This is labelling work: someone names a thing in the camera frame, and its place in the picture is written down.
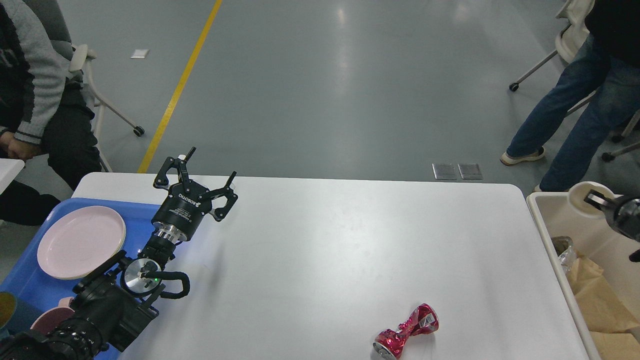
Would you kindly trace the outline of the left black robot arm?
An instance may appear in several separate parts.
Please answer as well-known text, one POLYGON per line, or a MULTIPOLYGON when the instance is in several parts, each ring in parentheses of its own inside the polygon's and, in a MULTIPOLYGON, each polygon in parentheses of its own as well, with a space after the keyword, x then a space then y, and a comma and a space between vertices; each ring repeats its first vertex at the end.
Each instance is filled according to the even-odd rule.
POLYGON ((114 347, 122 352, 158 317, 153 303, 177 300, 190 293, 189 276, 166 271, 179 244, 190 241, 210 214, 218 223, 226 218, 238 195, 233 171, 217 189, 190 178, 186 167, 195 148, 184 158, 167 157, 153 186, 167 197, 151 219, 153 231, 135 258, 117 251, 79 281, 70 307, 73 314, 41 333, 30 329, 1 341, 3 360, 93 360, 114 347))

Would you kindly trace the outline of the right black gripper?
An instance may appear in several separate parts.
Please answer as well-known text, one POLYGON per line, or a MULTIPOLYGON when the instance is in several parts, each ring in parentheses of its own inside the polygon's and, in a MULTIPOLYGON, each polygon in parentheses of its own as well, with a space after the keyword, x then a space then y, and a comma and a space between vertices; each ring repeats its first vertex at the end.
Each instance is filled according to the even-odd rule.
MULTIPOLYGON (((636 242, 640 241, 640 198, 620 196, 612 191, 590 189, 583 198, 586 214, 605 214, 606 223, 615 231, 636 242)), ((629 261, 640 262, 640 249, 629 255, 629 261)))

